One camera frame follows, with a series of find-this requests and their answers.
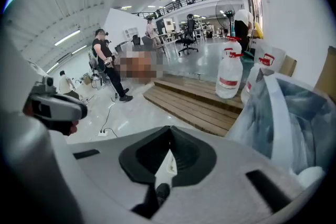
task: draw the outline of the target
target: wooden step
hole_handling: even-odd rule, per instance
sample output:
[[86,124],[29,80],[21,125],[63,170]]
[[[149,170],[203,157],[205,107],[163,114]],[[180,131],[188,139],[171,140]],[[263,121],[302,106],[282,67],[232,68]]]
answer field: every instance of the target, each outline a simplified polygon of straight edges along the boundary
[[236,114],[239,114],[244,107],[240,99],[240,90],[235,97],[231,99],[222,99],[216,95],[216,84],[212,82],[174,75],[165,75],[163,78],[155,80],[154,84],[158,87]]
[[186,123],[214,135],[225,136],[238,117],[237,113],[163,87],[153,86],[143,96]]

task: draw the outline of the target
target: plastic jug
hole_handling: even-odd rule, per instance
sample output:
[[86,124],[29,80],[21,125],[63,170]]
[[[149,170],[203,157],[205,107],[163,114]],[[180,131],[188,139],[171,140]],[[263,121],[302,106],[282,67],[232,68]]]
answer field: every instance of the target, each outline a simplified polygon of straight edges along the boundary
[[270,66],[270,59],[267,58],[259,58],[259,61],[254,64],[254,66],[251,68],[250,74],[248,75],[246,84],[241,91],[241,101],[245,105],[247,103],[247,100],[250,97],[250,90],[252,86],[256,83],[257,76],[259,74],[259,69],[260,68],[267,68]]
[[230,52],[235,52],[236,54],[241,53],[241,45],[239,44],[239,42],[237,42],[238,40],[240,40],[240,38],[228,36],[227,39],[229,41],[224,43],[224,50],[222,51],[222,59],[225,56],[228,56]]
[[230,52],[229,57],[224,57],[221,60],[216,83],[216,94],[219,97],[229,99],[237,94],[243,75],[241,56],[243,54]]

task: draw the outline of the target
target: office chair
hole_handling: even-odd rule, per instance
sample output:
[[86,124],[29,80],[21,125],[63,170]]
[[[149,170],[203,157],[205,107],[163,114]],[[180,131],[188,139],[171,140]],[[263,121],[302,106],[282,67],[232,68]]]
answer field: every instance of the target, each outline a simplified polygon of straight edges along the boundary
[[195,29],[195,20],[194,20],[194,15],[188,14],[187,16],[187,30],[185,32],[184,38],[176,41],[176,44],[182,44],[183,46],[186,46],[182,50],[179,51],[178,56],[181,56],[181,51],[187,51],[189,54],[189,50],[197,50],[197,48],[191,48],[189,47],[190,44],[194,43],[194,29]]

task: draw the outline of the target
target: red label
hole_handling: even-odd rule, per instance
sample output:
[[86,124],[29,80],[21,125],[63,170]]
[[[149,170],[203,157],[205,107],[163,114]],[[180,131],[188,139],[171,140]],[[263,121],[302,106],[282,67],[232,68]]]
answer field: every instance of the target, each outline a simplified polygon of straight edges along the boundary
[[219,78],[219,81],[222,83],[222,84],[225,84],[225,85],[228,85],[228,86],[235,86],[237,85],[238,81],[231,81],[231,80],[226,80],[226,79],[223,79],[223,78]]

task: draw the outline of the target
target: man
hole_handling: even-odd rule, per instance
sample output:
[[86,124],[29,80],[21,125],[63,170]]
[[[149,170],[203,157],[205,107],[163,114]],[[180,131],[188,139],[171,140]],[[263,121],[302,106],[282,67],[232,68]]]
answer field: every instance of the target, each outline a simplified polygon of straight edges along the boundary
[[131,101],[133,96],[126,95],[129,89],[124,90],[120,83],[120,75],[113,66],[114,56],[105,42],[105,31],[103,29],[98,29],[96,31],[96,38],[92,42],[92,47],[98,55],[99,67],[105,69],[105,73],[109,76],[119,95],[119,100],[125,102]]
[[63,70],[59,73],[59,75],[61,76],[61,79],[59,80],[59,92],[61,94],[71,96],[79,100],[79,94],[74,91],[76,88],[72,83],[71,79],[69,79],[65,75],[65,72]]
[[239,37],[238,41],[242,46],[242,53],[248,46],[248,31],[252,28],[253,15],[251,12],[245,9],[240,9],[235,14],[235,35]]

